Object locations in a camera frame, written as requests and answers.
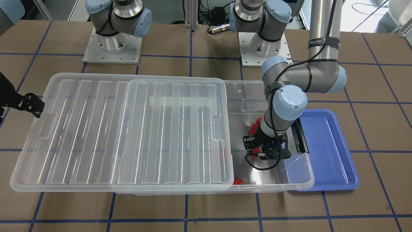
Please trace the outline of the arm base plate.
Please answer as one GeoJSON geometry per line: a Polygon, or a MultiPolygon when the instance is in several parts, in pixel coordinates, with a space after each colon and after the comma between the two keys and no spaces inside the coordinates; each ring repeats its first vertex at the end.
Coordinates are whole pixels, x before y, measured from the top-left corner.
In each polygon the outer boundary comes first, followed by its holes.
{"type": "Polygon", "coordinates": [[[257,33],[238,33],[241,63],[244,68],[260,68],[263,62],[273,56],[281,56],[292,64],[292,57],[287,44],[286,35],[277,42],[262,40],[257,33]]]}
{"type": "Polygon", "coordinates": [[[96,34],[93,28],[82,61],[104,64],[139,64],[143,38],[119,33],[112,37],[96,34]]]}

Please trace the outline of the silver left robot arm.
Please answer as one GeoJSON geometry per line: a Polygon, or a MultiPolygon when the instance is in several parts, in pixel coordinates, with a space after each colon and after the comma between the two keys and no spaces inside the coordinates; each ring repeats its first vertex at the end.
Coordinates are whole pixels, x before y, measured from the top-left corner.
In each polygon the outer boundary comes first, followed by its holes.
{"type": "MultiPolygon", "coordinates": [[[[248,157],[261,160],[283,160],[291,156],[286,131],[296,122],[307,105],[308,92],[335,93],[344,88],[346,72],[337,65],[340,47],[342,0],[314,0],[308,58],[289,64],[279,55],[261,66],[268,109],[253,124],[251,136],[243,137],[248,157]]],[[[152,13],[141,0],[87,0],[87,13],[101,36],[120,32],[144,37],[152,23],[152,13]]],[[[236,33],[254,33],[254,48],[261,54],[266,48],[277,48],[292,9],[283,0],[236,0],[230,4],[229,26],[236,33]]]]}

